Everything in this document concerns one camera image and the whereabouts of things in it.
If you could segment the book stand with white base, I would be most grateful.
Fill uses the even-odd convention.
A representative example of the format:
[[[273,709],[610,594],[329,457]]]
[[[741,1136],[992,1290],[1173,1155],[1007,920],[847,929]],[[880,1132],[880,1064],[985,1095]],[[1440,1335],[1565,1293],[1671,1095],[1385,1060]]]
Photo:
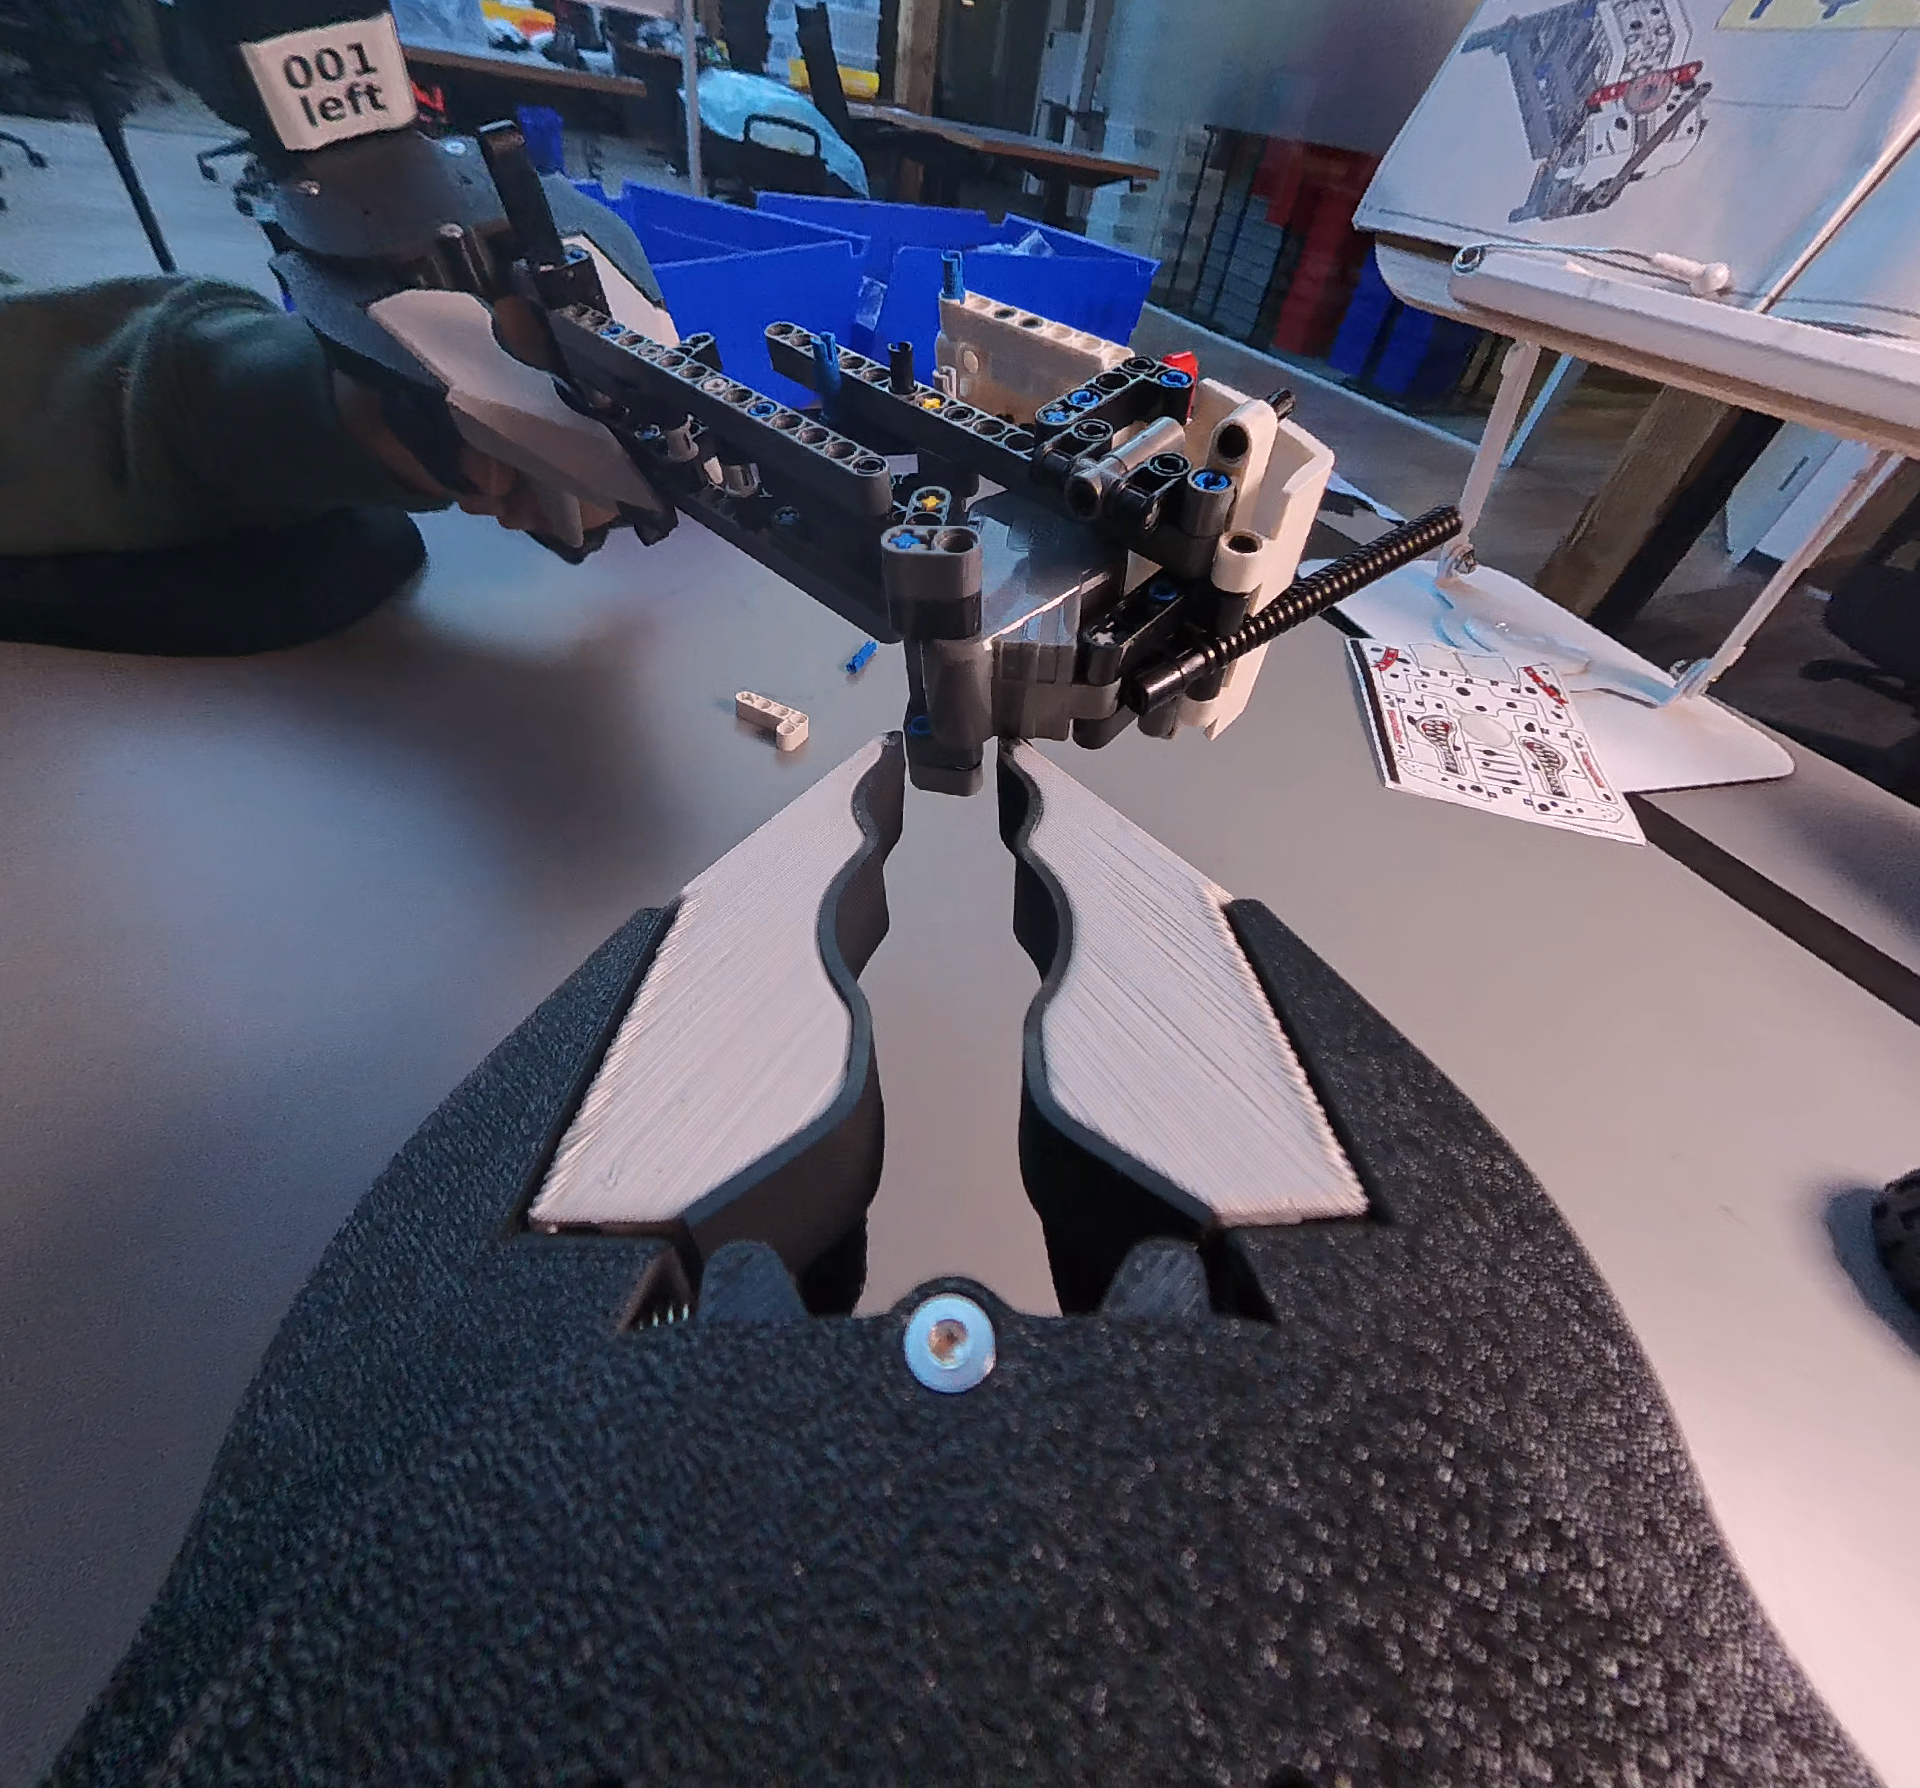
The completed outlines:
[[[1704,688],[1735,662],[1749,633],[1788,605],[1793,578],[1861,515],[1861,505],[1920,457],[1915,370],[1915,145],[1885,161],[1793,258],[1762,297],[1720,291],[1704,249],[1602,249],[1565,245],[1378,245],[1385,286],[1432,314],[1471,314],[1510,334],[1491,429],[1462,480],[1462,528],[1491,505],[1504,429],[1536,354],[1574,354],[1652,376],[1664,392],[1749,408],[1835,453],[1793,500],[1799,543],[1735,612],[1716,660],[1652,668],[1574,612],[1574,588],[1522,588],[1471,566],[1471,536],[1417,558],[1350,605],[1378,648],[1417,648],[1440,668],[1545,662],[1574,698],[1577,730],[1615,789],[1700,789],[1788,780],[1793,756],[1730,717]]]

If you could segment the toy brick model car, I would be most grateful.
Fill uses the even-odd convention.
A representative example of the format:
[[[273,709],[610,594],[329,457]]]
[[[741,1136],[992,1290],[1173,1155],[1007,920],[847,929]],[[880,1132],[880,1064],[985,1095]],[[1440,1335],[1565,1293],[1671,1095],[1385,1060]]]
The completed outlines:
[[[663,346],[595,306],[550,306],[585,403],[663,505],[907,642],[907,766],[977,789],[997,739],[1099,746],[1141,725],[1224,730],[1264,642],[1456,536],[1429,509],[1294,584],[1330,453],[1294,403],[1200,383],[1035,312],[958,291],[934,370],[768,326],[783,408],[714,346]]]

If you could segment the person's left forearm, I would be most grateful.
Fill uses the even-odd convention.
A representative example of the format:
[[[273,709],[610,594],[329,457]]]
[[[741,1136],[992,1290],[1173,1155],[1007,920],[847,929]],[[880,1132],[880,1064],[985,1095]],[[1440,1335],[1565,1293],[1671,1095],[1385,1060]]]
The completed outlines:
[[[329,641],[419,566],[320,339],[250,286],[100,277],[0,306],[0,641],[250,660]]]

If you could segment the sticker sheet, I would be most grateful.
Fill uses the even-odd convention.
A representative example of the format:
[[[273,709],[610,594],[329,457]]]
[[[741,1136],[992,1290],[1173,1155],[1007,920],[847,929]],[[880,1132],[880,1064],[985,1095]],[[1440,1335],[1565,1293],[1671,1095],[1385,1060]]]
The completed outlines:
[[[1553,668],[1445,642],[1350,641],[1378,780],[1504,821],[1640,845]]]

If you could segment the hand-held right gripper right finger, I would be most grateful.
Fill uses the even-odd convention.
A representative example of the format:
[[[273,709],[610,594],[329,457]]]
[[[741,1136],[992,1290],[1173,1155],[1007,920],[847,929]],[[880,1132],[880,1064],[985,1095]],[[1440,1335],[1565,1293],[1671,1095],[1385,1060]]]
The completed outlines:
[[[1224,893],[1038,746],[1003,746],[1018,1020],[1018,1178],[1049,1265],[1148,1234],[1364,1219]]]

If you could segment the dark background table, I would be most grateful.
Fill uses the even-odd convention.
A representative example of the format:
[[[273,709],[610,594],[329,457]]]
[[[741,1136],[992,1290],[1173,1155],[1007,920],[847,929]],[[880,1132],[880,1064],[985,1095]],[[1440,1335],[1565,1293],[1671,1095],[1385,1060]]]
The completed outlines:
[[[572,90],[572,99],[647,102],[647,87],[665,82],[663,55],[647,55],[654,67],[645,82],[565,73],[541,55],[471,55],[471,47],[440,47],[440,44],[399,44],[399,55],[419,73],[478,73],[491,87],[510,87],[516,99]],[[859,154],[900,154],[900,161],[918,161],[931,172],[1012,162],[1018,178],[1035,178],[1045,189],[1049,225],[1065,225],[1069,189],[1113,189],[1119,181],[1138,196],[1138,189],[1160,181],[1160,172],[1138,162],[1138,161],[1107,161],[1107,154],[1083,154],[1083,145],[1058,145],[1058,142],[1035,142],[1035,135],[1007,135],[1007,125],[918,118],[918,107],[900,107],[880,99],[852,102],[852,145]]]

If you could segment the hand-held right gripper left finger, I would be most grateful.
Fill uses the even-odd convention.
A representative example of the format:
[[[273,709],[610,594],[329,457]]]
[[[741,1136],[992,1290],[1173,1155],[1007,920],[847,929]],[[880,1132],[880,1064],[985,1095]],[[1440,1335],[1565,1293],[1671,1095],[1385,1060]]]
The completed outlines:
[[[549,1234],[663,1234],[697,1271],[768,1238],[788,1276],[863,1276],[880,1186],[872,1020],[907,756],[872,739],[697,870],[527,1204]]]

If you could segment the instruction booklet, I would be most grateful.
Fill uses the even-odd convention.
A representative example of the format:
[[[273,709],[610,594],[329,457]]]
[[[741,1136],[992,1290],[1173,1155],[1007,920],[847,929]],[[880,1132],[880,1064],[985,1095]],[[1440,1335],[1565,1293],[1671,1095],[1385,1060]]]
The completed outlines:
[[[1915,142],[1915,0],[1483,0],[1356,225],[1615,245],[1767,297]]]

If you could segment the person's left hand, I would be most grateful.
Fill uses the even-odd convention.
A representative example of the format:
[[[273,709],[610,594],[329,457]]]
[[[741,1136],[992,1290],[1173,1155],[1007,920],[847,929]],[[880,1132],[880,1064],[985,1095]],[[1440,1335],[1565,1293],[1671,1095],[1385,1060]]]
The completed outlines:
[[[329,370],[318,339],[292,354],[273,376],[273,408],[288,429],[288,515],[320,515],[347,505],[425,509],[460,505],[549,543],[565,558],[600,550],[610,509],[585,505],[579,543],[549,525],[535,480],[452,429],[452,413],[407,408],[399,392]]]

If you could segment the black toy tyre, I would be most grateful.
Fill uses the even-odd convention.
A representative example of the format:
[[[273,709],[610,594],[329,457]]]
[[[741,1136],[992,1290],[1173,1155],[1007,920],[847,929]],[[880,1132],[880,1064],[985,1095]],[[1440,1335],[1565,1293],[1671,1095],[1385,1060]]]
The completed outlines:
[[[1891,1290],[1920,1315],[1920,1166],[1873,1197],[1873,1246]]]

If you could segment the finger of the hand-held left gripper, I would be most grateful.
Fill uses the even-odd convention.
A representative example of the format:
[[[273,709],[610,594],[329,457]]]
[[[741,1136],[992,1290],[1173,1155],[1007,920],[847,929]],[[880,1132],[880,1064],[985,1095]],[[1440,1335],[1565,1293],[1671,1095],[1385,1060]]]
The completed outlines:
[[[442,383],[455,441],[516,466],[527,505],[510,509],[510,528],[565,558],[595,552],[610,528],[629,528],[645,550],[672,536],[682,509],[654,500],[600,422],[491,334],[471,291],[407,286],[378,297],[369,320]]]
[[[663,286],[645,259],[645,245],[629,239],[627,220],[616,220],[595,196],[572,189],[556,172],[549,178],[549,210],[550,210],[556,239],[587,249],[616,320],[672,326]]]

